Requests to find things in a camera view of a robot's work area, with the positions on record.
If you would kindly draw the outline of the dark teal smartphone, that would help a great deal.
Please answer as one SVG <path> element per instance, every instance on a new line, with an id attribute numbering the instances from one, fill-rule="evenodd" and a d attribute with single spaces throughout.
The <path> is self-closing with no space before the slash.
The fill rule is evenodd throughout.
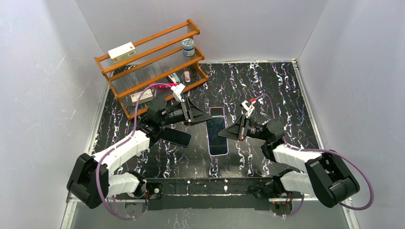
<path id="1" fill-rule="evenodd" d="M 182 147 L 188 147 L 191 138 L 192 138 L 191 134 L 168 127 L 164 128 L 161 134 L 162 140 Z"/>

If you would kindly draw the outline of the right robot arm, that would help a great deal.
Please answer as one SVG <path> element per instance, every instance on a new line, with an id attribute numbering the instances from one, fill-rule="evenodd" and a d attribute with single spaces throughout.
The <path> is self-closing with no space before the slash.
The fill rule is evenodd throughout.
<path id="1" fill-rule="evenodd" d="M 254 100 L 243 101 L 245 110 L 236 121 L 219 132 L 219 136 L 243 141 L 246 137 L 263 140 L 266 159 L 294 168 L 275 177 L 276 190 L 300 192 L 316 197 L 332 208 L 360 191 L 360 185 L 343 159 L 320 149 L 302 149 L 284 141 L 285 130 L 277 119 L 259 124 L 252 117 Z"/>

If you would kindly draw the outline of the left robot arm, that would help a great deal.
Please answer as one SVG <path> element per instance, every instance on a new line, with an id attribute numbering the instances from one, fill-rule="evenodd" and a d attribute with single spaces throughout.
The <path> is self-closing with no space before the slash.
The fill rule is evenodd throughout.
<path id="1" fill-rule="evenodd" d="M 146 112 L 135 119 L 134 129 L 128 136 L 99 153 L 84 153 L 77 158 L 66 188 L 90 209 L 101 204 L 110 209 L 107 199 L 119 194 L 144 193 L 146 180 L 141 174 L 114 172 L 158 142 L 165 135 L 167 125 L 182 122 L 192 126 L 211 118 L 188 97 L 173 104 L 164 98 L 152 99 Z"/>

